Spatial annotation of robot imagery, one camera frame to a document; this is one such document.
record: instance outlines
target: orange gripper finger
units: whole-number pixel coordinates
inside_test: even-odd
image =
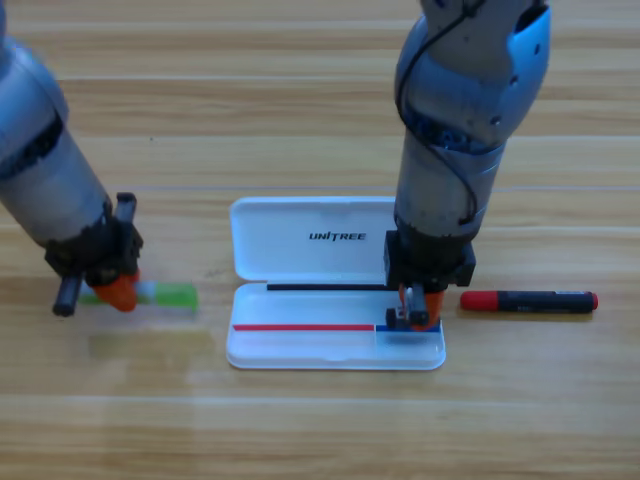
[[[140,270],[137,270],[136,273],[129,277],[131,279],[131,283],[138,283],[140,280]]]
[[[442,310],[442,303],[444,301],[444,292],[427,293],[424,296],[424,301],[427,305],[429,320],[426,325],[412,325],[413,330],[416,332],[426,332],[438,324],[438,320],[440,320],[440,312]]]
[[[136,289],[133,276],[120,275],[118,279],[109,285],[93,287],[100,300],[108,303],[121,312],[132,312],[137,305]]]
[[[402,317],[406,319],[407,318],[407,305],[405,303],[404,285],[402,283],[400,284],[400,288],[398,290],[398,293],[400,295],[400,304],[402,305]]]

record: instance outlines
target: red marker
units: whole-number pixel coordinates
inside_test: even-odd
[[[598,296],[591,292],[464,292],[464,310],[484,312],[591,313]]]

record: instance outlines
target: red line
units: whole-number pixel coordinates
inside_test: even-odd
[[[373,332],[374,325],[234,325],[236,332]]]

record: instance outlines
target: blue line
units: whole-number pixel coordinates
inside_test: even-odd
[[[402,329],[391,329],[386,325],[376,325],[376,332],[391,332],[391,333],[440,333],[441,328],[440,324],[436,325],[429,330],[425,330],[424,332],[416,332],[415,330],[411,330],[410,328],[402,328]]]

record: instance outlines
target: plastic case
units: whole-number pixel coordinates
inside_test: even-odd
[[[399,306],[398,293],[382,288],[385,233],[395,229],[393,207],[393,197],[237,201],[230,210],[236,272],[260,283],[236,291],[229,362],[246,369],[442,365],[441,325],[426,333],[376,330],[385,325],[386,309]],[[279,327],[269,330],[274,325]],[[340,330],[345,326],[354,329]]]

